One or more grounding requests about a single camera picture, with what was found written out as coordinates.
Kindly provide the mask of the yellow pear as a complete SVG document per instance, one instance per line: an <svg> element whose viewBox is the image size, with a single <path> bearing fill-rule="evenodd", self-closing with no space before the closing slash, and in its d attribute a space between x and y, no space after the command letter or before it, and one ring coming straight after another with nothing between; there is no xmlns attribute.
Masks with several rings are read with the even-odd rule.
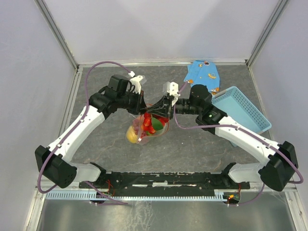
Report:
<svg viewBox="0 0 308 231"><path fill-rule="evenodd" d="M139 132L139 129L137 127L130 126L126 132L127 140L131 143L137 143L138 132Z"/></svg>

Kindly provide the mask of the clear zip bag orange zipper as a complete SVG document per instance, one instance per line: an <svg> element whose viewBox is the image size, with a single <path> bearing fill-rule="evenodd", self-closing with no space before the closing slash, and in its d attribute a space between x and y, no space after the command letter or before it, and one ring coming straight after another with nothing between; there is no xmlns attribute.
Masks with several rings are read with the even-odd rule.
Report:
<svg viewBox="0 0 308 231"><path fill-rule="evenodd" d="M164 135L168 129L168 118L145 112L133 119L126 138L130 143L144 145L152 138Z"/></svg>

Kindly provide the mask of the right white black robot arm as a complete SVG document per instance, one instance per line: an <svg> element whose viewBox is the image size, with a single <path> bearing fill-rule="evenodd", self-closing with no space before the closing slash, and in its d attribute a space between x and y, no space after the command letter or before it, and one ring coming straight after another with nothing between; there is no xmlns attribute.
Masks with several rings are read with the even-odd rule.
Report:
<svg viewBox="0 0 308 231"><path fill-rule="evenodd" d="M230 164L221 175L221 184L232 188L242 182L262 182L281 192L288 183L301 184L295 147L285 141L278 143L262 137L236 122L212 104L212 95L204 85L191 87L188 99L181 98L178 88L170 87L154 105L147 108L153 115L176 118L177 114L197 115L195 129L203 129L224 138L251 154L252 164Z"/></svg>

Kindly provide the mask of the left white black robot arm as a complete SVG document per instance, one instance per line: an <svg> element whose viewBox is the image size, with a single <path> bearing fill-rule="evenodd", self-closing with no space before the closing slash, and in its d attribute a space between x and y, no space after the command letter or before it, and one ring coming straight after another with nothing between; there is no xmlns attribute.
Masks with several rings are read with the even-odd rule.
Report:
<svg viewBox="0 0 308 231"><path fill-rule="evenodd" d="M141 90L145 81L144 76L131 79L111 76L108 85L90 96L89 105L57 140L48 147L40 145L35 150L40 173L60 188L66 188L74 181L90 181L97 188L104 186L103 168L94 163L75 164L71 160L85 139L117 109L123 108L135 115L145 112Z"/></svg>

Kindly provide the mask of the purple grapes bunch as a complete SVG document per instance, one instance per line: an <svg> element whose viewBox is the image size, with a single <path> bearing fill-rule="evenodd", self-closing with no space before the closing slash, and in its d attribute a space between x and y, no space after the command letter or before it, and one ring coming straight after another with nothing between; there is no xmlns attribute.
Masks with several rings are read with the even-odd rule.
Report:
<svg viewBox="0 0 308 231"><path fill-rule="evenodd" d="M139 119L134 119L132 122L133 132L139 138L142 134L141 132L141 121Z"/></svg>

